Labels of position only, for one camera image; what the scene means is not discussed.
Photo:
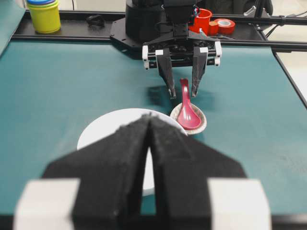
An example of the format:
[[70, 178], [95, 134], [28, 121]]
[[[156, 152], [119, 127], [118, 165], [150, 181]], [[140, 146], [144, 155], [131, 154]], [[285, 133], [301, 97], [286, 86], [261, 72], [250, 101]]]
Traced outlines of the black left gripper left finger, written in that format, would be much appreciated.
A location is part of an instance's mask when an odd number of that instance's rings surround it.
[[50, 162], [17, 203], [15, 230], [116, 229], [141, 208], [150, 117]]

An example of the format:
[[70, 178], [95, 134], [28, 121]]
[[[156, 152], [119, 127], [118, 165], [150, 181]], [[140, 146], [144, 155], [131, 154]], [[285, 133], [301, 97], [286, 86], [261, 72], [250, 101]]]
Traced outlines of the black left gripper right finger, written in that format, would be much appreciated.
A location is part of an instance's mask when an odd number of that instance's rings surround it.
[[172, 230], [269, 230], [261, 182], [242, 165], [151, 117], [156, 207]]

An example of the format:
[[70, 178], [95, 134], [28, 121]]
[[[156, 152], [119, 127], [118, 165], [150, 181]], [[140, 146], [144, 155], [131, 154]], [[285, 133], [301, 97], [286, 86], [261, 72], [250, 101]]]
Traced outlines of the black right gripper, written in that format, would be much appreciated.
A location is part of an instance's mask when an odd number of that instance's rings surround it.
[[164, 35], [142, 46], [142, 60], [146, 70], [157, 68], [168, 88], [170, 98], [176, 98], [173, 67], [192, 65], [191, 96], [196, 97], [206, 65], [219, 66], [221, 42], [207, 36], [202, 29], [193, 32], [185, 24], [174, 24]]

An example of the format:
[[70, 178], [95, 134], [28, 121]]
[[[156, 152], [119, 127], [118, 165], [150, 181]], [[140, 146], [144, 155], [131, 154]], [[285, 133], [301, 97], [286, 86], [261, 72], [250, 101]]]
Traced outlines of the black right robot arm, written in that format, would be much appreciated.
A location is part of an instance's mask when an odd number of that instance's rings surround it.
[[191, 96], [198, 93], [208, 65], [219, 66], [218, 39], [189, 29], [199, 16], [196, 0], [128, 0], [123, 19], [114, 21], [110, 38], [142, 53], [146, 70], [157, 69], [171, 98], [176, 97], [173, 67], [192, 67]]

